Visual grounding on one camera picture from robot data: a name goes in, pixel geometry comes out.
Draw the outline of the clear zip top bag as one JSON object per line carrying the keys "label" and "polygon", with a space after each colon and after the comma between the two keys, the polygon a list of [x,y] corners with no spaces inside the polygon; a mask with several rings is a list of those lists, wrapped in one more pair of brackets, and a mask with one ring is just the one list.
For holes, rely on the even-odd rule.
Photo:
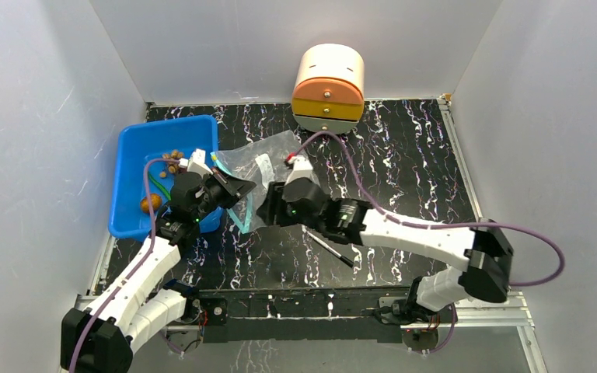
{"label": "clear zip top bag", "polygon": [[240,148],[211,153],[211,160],[222,171],[256,184],[243,200],[227,210],[242,233],[250,233],[266,225],[257,215],[257,209],[265,201],[269,183],[284,182],[288,178],[290,169],[285,160],[300,146],[294,132],[283,131]]}

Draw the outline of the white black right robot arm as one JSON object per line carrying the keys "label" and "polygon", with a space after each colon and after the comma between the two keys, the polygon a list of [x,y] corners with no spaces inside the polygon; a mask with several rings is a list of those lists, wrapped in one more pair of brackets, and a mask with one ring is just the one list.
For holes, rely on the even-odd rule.
{"label": "white black right robot arm", "polygon": [[414,279],[406,299],[372,311],[380,322],[428,322],[465,298],[496,304],[508,298],[513,249],[488,221],[482,227],[446,228],[377,211],[365,200],[332,198],[307,178],[272,182],[257,215],[265,225],[304,225],[342,245],[400,249],[446,264],[436,274]]}

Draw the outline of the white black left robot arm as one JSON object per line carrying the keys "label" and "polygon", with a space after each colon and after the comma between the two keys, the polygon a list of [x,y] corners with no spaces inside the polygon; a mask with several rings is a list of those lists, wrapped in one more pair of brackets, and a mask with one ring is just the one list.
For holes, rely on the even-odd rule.
{"label": "white black left robot arm", "polygon": [[135,258],[98,298],[62,319],[61,368],[126,372],[134,354],[167,324],[197,320],[201,303],[192,287],[171,281],[157,294],[152,290],[195,243],[201,221],[219,207],[235,206],[255,186],[216,167],[205,175],[178,175]]}

